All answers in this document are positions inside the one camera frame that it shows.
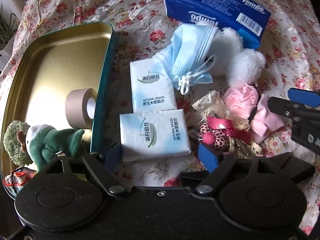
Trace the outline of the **gold teal metal tin tray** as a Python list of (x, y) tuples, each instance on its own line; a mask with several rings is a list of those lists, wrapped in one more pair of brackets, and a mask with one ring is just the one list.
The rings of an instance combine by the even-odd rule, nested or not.
[(33, 41), (24, 52), (10, 87), (1, 135), (14, 120), (69, 128), (67, 95), (76, 89), (92, 88), (97, 93), (95, 115), (83, 139), (91, 151), (102, 152), (115, 45), (114, 29), (105, 22), (69, 27)]

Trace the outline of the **white fluffy plush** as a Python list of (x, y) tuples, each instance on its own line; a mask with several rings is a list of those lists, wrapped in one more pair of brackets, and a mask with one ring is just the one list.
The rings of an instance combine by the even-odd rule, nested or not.
[(215, 55), (215, 64), (209, 73), (224, 77), (229, 87), (241, 88), (254, 84), (266, 65), (263, 53), (244, 47), (242, 37), (230, 27), (217, 29), (207, 56)]

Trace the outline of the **pink fabric bundle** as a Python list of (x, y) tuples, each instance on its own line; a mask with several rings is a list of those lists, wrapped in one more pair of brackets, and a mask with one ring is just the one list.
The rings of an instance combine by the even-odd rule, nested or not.
[(229, 107), (231, 115), (249, 121), (252, 139), (257, 144), (284, 126), (282, 118), (268, 109), (268, 95), (259, 95), (253, 86), (231, 87), (222, 96), (222, 100)]

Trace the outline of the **green plush toy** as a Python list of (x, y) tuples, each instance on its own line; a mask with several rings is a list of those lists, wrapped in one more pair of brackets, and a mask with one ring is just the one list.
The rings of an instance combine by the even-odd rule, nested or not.
[(63, 153), (69, 159), (85, 155), (84, 133), (83, 129), (57, 130), (46, 124), (29, 126), (14, 120), (4, 133), (3, 145), (15, 165), (22, 167), (34, 163), (41, 170), (58, 154)]

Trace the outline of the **white square planter with plant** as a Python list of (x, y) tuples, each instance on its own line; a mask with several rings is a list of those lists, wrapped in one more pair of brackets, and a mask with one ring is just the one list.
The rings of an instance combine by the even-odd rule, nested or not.
[(3, 7), (1, 5), (1, 16), (0, 16), (0, 46), (1, 50), (9, 43), (11, 38), (15, 35), (19, 20), (14, 13), (10, 14), (8, 20), (3, 17)]

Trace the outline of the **beige tape roll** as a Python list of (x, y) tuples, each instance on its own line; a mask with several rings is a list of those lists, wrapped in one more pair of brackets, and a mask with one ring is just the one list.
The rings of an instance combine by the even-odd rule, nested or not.
[(93, 88), (71, 91), (65, 101), (66, 119), (72, 128), (91, 129), (97, 93)]

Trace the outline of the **light blue face mask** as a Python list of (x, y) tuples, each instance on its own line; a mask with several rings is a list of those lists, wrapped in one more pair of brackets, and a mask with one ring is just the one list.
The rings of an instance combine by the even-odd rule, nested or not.
[(170, 44), (152, 57), (182, 95), (193, 85), (212, 83), (210, 70), (217, 56), (209, 51), (218, 32), (215, 25), (184, 23), (174, 31)]

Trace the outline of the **leopard heart sachet with ribbon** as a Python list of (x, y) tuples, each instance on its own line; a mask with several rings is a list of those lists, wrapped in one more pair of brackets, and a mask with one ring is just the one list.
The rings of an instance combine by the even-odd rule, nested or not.
[(263, 152), (252, 139), (249, 121), (231, 115), (219, 92), (211, 90), (193, 103), (192, 109), (188, 129), (191, 139), (209, 145), (218, 153), (231, 152), (244, 159)]

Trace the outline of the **white pocket tissue pack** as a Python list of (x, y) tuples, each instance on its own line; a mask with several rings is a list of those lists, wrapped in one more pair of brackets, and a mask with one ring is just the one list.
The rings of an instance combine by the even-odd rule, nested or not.
[(135, 113), (175, 110), (174, 88), (165, 70), (153, 59), (130, 63), (132, 107)]
[(124, 162), (191, 153), (182, 109), (121, 114), (119, 120)]

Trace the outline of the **blue Tempo tissue pack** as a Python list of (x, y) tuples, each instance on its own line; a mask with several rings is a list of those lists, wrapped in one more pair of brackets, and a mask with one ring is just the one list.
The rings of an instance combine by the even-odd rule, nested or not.
[(254, 0), (163, 0), (166, 14), (183, 23), (209, 22), (232, 28), (245, 48), (258, 49), (270, 12)]

